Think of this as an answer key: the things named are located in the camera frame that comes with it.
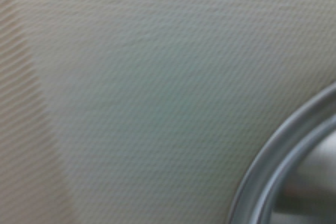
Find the curved metal edge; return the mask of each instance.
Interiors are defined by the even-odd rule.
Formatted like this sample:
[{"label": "curved metal edge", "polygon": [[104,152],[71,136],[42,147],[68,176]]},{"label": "curved metal edge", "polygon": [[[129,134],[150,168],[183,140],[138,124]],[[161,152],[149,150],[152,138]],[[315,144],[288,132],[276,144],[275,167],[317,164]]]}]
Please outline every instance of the curved metal edge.
[{"label": "curved metal edge", "polygon": [[299,166],[302,159],[309,154],[311,150],[314,150],[326,137],[333,133],[335,128],[336,116],[323,122],[323,124],[311,131],[287,155],[269,181],[269,186],[264,189],[264,203],[260,216],[260,220],[263,221],[260,223],[266,223],[266,221],[269,221],[270,210],[276,201],[276,194],[281,191],[281,183],[284,183],[288,174]]},{"label": "curved metal edge", "polygon": [[236,216],[237,216],[236,210],[242,204],[243,193],[248,191],[246,186],[251,184],[251,182],[254,181],[254,177],[258,176],[258,173],[261,172],[263,164],[267,161],[269,155],[272,154],[275,149],[284,145],[285,139],[296,132],[296,130],[300,130],[302,126],[305,126],[305,123],[309,119],[315,118],[315,121],[312,122],[311,127],[308,127],[308,132],[311,132],[311,130],[314,129],[314,126],[317,127],[317,125],[323,121],[327,120],[327,118],[333,114],[333,113],[329,113],[327,109],[330,109],[329,106],[333,105],[335,100],[336,100],[336,83],[333,83],[333,85],[329,86],[321,91],[321,93],[308,101],[308,103],[303,104],[303,106],[293,113],[293,115],[290,116],[290,118],[285,120],[284,124],[278,128],[276,132],[273,133],[264,147],[261,148],[261,151],[254,159],[254,162],[249,166],[245,177],[242,179],[236,196],[231,202],[231,209],[230,209],[227,223],[236,224],[234,222]]}]

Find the textured surface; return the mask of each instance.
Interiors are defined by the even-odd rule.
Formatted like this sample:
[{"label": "textured surface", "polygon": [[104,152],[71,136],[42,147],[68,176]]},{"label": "textured surface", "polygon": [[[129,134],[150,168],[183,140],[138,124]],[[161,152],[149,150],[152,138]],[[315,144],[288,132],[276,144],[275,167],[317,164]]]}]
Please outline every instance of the textured surface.
[{"label": "textured surface", "polygon": [[224,223],[264,142],[335,81],[335,1],[15,3],[57,141],[32,160],[57,153],[68,186],[47,189],[71,196],[44,209],[83,224]]},{"label": "textured surface", "polygon": [[74,224],[45,103],[12,1],[0,2],[0,223]]}]

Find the silver rim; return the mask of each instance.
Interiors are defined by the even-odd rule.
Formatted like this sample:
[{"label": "silver rim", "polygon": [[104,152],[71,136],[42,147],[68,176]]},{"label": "silver rim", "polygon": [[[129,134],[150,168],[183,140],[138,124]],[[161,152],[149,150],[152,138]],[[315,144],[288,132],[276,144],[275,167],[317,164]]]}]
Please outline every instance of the silver rim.
[{"label": "silver rim", "polygon": [[269,220],[275,194],[290,170],[336,129],[336,85],[291,115],[273,134],[246,172],[230,212],[230,224]]}]

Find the woven mesh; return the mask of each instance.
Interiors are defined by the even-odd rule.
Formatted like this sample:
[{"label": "woven mesh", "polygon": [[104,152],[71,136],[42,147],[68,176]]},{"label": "woven mesh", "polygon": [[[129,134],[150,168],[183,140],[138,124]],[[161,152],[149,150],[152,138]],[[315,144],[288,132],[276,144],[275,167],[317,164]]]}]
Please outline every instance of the woven mesh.
[{"label": "woven mesh", "polygon": [[224,223],[335,81],[335,15],[332,0],[3,1],[0,222]]}]

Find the beige fabric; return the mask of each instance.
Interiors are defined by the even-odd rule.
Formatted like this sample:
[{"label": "beige fabric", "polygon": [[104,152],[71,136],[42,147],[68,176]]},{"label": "beige fabric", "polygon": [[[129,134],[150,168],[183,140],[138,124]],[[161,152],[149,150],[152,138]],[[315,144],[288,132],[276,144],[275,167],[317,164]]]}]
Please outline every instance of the beige fabric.
[{"label": "beige fabric", "polygon": [[5,1],[0,222],[224,223],[264,142],[335,81],[335,15],[332,0]]}]

